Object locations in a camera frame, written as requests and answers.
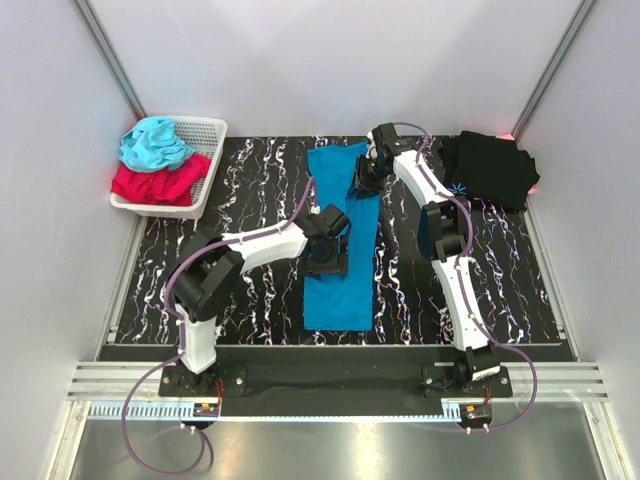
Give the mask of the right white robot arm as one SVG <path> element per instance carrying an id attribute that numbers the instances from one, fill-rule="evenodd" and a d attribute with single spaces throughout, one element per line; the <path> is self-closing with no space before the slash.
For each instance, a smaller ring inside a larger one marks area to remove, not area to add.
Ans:
<path id="1" fill-rule="evenodd" d="M 440 282 L 453 327 L 452 384 L 463 395 L 476 396 L 499 373 L 500 361 L 470 276 L 471 215 L 412 149 L 393 154 L 369 148 L 358 157 L 350 195 L 371 197 L 382 190 L 390 175 L 403 182 L 421 207 L 418 247 Z"/>

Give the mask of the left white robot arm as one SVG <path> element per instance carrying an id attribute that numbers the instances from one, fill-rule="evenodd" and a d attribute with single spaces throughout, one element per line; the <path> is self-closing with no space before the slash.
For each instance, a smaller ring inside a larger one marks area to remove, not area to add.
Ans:
<path id="1" fill-rule="evenodd" d="M 196 396 L 221 385 L 216 375 L 217 324 L 225 302 L 245 273 L 297 259 L 314 280 L 348 273 L 351 222 L 342 214 L 306 214 L 271 227 L 238 234 L 199 233 L 173 267 L 165 287 L 165 310 L 179 329 L 176 372 L 169 384 Z"/>

